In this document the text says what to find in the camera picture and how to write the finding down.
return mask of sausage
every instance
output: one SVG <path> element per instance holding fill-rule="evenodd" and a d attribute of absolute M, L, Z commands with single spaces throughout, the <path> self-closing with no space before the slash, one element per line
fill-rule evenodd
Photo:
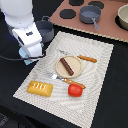
<path fill-rule="evenodd" d="M 72 76 L 74 74 L 74 72 L 72 71 L 72 69 L 70 68 L 70 66 L 66 62 L 66 60 L 64 58 L 61 58 L 60 61 L 64 65 L 65 69 L 68 71 L 69 75 Z"/>

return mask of beige placemat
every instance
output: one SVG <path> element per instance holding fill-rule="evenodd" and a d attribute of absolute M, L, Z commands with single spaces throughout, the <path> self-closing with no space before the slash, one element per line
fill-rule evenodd
<path fill-rule="evenodd" d="M 46 76 L 46 70 L 56 73 L 56 61 L 64 56 L 57 49 L 70 52 L 74 56 L 82 54 L 98 60 L 97 63 L 82 60 L 82 74 L 72 79 L 86 86 L 81 97 L 68 96 L 67 83 Z M 112 44 L 58 32 L 46 51 L 46 57 L 38 61 L 14 97 L 82 128 L 90 128 L 112 50 Z M 51 97 L 28 94 L 26 90 L 31 80 L 53 84 Z"/>

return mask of stove burner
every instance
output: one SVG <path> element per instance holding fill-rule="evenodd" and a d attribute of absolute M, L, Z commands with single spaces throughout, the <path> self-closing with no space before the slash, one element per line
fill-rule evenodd
<path fill-rule="evenodd" d="M 81 6 L 84 0 L 69 0 L 69 4 L 72 6 Z"/>
<path fill-rule="evenodd" d="M 91 1 L 91 2 L 88 3 L 88 5 L 97 6 L 100 9 L 104 8 L 104 4 L 102 2 L 100 2 L 100 1 Z"/>
<path fill-rule="evenodd" d="M 63 19 L 72 19 L 76 16 L 76 12 L 72 9 L 64 9 L 60 12 L 60 17 Z"/>
<path fill-rule="evenodd" d="M 116 22 L 116 24 L 117 24 L 120 28 L 126 30 L 125 28 L 123 28 L 123 27 L 121 26 L 120 21 L 119 21 L 119 16 L 116 16 L 115 22 Z"/>

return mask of red tomato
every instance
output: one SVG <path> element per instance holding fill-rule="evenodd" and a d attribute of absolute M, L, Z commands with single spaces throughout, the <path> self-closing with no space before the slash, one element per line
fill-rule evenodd
<path fill-rule="evenodd" d="M 68 87 L 68 94 L 73 97 L 79 97 L 82 95 L 83 89 L 76 84 L 70 84 Z"/>

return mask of knife handle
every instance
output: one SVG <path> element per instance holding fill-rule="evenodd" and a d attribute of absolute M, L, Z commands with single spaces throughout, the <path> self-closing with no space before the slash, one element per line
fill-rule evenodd
<path fill-rule="evenodd" d="M 75 82 L 75 81 L 72 81 L 72 80 L 69 80 L 69 79 L 66 79 L 66 78 L 64 78 L 64 80 L 63 80 L 64 82 L 66 82 L 66 83 L 68 83 L 68 84 L 77 84 L 77 85 L 79 85 L 81 88 L 86 88 L 85 87 L 85 85 L 83 85 L 83 84 L 81 84 L 81 83 L 77 83 L 77 82 Z"/>
<path fill-rule="evenodd" d="M 83 60 L 94 62 L 94 63 L 97 62 L 97 59 L 94 59 L 94 58 L 90 58 L 90 57 L 86 57 L 86 56 L 82 56 L 82 55 L 79 55 L 77 57 L 80 59 L 83 59 Z"/>

